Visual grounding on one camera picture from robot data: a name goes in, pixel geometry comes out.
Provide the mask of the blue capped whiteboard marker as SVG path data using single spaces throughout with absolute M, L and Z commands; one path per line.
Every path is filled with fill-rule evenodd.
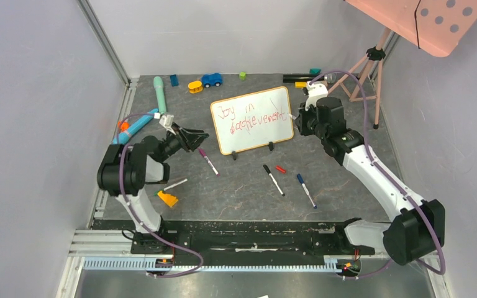
M 301 186 L 302 186 L 302 188 L 303 188 L 303 190 L 304 190 L 306 196 L 307 196 L 308 199 L 310 200 L 310 202 L 311 202 L 313 208 L 316 209 L 316 208 L 317 208 L 317 204 L 314 202 L 314 200 L 313 200 L 313 198 L 312 198 L 312 196 L 311 196 L 311 193 L 309 192 L 309 190 L 308 190 L 308 188 L 307 188 L 307 186 L 306 186 L 306 184 L 305 184 L 305 182 L 304 182 L 303 177 L 301 176 L 300 173 L 297 174 L 296 177 L 297 177 L 299 183 L 301 184 Z

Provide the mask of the red marker cap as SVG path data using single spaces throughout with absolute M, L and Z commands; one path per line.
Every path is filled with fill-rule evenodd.
M 286 170 L 281 166 L 275 166 L 275 169 L 279 171 L 280 173 L 286 173 Z

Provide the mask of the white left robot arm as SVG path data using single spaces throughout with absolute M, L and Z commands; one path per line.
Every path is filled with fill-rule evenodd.
M 136 231 L 149 233 L 146 244 L 155 253 L 169 248 L 170 236 L 160 230 L 162 217 L 152 206 L 145 186 L 167 183 L 170 166 L 166 160 L 180 150 L 195 151 L 208 137 L 203 130 L 173 124 L 163 139 L 149 135 L 133 145 L 117 143 L 106 149 L 97 173 L 98 186 L 123 205 Z

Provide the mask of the white whiteboard orange frame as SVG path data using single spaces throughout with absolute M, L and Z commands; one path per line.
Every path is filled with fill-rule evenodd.
M 215 101 L 210 112 L 222 155 L 294 137 L 289 92 L 284 86 Z

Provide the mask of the purple capped whiteboard marker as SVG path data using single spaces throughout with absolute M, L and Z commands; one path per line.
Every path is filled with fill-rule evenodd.
M 213 165 L 212 161 L 209 159 L 209 157 L 207 156 L 206 152 L 202 149 L 202 148 L 198 148 L 198 151 L 200 153 L 200 155 L 205 159 L 205 161 L 208 163 L 208 165 L 210 166 L 211 170 L 214 172 L 214 174 L 216 176 L 220 176 L 218 170 L 216 169 L 216 167 Z

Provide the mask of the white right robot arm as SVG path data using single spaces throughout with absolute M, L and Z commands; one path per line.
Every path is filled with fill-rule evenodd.
M 296 125 L 302 136 L 317 137 L 326 154 L 352 173 L 380 203 L 388 223 L 348 220 L 334 236 L 334 246 L 350 253 L 357 246 L 385 251 L 397 264 L 419 261 L 435 251 L 443 260 L 445 208 L 407 187 L 379 160 L 362 134 L 347 127 L 340 99 L 303 102 Z

